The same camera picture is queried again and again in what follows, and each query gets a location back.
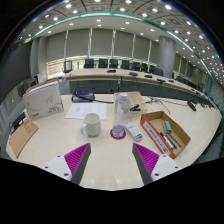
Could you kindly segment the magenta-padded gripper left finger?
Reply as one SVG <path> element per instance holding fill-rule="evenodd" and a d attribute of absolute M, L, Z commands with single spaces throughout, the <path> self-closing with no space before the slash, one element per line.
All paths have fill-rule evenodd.
<path fill-rule="evenodd" d="M 91 144 L 87 143 L 66 155 L 57 155 L 43 169 L 76 185 L 79 185 L 91 154 Z"/>

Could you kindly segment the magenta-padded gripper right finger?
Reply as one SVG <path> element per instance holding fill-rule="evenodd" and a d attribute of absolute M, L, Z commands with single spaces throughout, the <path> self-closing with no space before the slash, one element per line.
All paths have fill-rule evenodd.
<path fill-rule="evenodd" d="M 133 144 L 132 153 L 135 157 L 144 185 L 150 184 L 182 169 L 182 167 L 168 155 L 158 155 L 137 143 Z"/>

